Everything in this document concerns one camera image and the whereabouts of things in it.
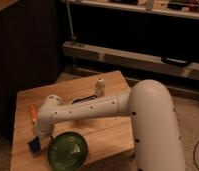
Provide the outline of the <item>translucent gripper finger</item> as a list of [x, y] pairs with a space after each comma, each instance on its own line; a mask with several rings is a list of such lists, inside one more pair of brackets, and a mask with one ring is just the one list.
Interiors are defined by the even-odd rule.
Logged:
[[41, 139], [41, 140], [40, 140], [40, 147], [41, 147], [42, 149], [47, 148], [47, 147], [50, 145], [50, 143], [52, 142], [52, 140], [53, 140], [53, 137], [52, 137], [52, 136], [50, 136], [50, 137], [45, 137], [45, 138]]

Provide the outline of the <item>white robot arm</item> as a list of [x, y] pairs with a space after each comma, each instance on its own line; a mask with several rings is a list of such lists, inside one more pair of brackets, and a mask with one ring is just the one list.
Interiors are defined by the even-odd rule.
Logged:
[[71, 105], [50, 95], [38, 111], [34, 135], [41, 139], [52, 135], [60, 122], [115, 116], [131, 119], [139, 171], [186, 171], [173, 100], [156, 80], [142, 80], [127, 91]]

